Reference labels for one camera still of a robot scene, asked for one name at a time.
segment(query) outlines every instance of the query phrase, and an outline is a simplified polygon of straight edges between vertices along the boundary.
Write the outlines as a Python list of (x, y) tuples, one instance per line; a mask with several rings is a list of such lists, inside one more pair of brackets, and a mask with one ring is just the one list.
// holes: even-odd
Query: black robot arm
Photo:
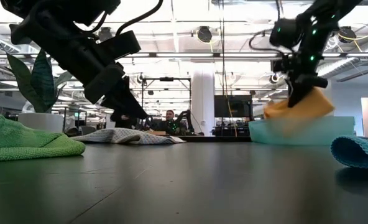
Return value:
[[(156, 12), (163, 0), (147, 14), (123, 25), (117, 35), (100, 44), (93, 34), (121, 0), (1, 0), (3, 8), (23, 18), (11, 24), (13, 44), (34, 41), (61, 66), (75, 76), (85, 88), (86, 98), (102, 106), (145, 119), (147, 114), (122, 81), (123, 66), (117, 59), (137, 53), (141, 48), (133, 31), (120, 34), (123, 28)], [(90, 26), (102, 13), (101, 22), (93, 30), (83, 31), (74, 22)]]
[(318, 77), (316, 69), (332, 32), (339, 30), (338, 21), (362, 0), (316, 0), (296, 19), (279, 19), (271, 31), (270, 43), (297, 52), (282, 55), (274, 72), (287, 74), (289, 107), (296, 105), (314, 86), (326, 88), (328, 81)]

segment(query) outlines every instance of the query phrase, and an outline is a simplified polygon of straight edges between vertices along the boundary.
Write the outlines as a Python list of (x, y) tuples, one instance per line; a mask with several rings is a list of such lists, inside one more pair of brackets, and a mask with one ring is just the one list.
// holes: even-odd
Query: dark table surface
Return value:
[(0, 162), (0, 223), (368, 224), (368, 172), (328, 147), (89, 144)]

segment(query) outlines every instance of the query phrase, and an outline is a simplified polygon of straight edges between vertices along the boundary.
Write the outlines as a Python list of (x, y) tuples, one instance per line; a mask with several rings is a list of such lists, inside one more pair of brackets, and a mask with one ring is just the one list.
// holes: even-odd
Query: green cloth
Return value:
[(0, 161), (77, 156), (85, 145), (62, 133), (25, 127), (0, 115)]

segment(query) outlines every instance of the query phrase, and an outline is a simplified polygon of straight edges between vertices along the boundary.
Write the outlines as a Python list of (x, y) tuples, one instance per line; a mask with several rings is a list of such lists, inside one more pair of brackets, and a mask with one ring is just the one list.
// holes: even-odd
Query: light blue bowl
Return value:
[(268, 119), (249, 122), (253, 142), (292, 146), (329, 146), (334, 139), (353, 135), (354, 117), (325, 116), (310, 121), (287, 135), (283, 131), (293, 123), (289, 119)]

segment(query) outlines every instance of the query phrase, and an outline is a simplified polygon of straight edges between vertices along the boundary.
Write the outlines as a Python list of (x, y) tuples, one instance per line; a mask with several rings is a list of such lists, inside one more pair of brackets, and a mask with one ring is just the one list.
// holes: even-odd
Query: plant pot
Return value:
[(21, 113), (18, 122), (32, 129), (62, 133), (64, 117), (49, 113)]

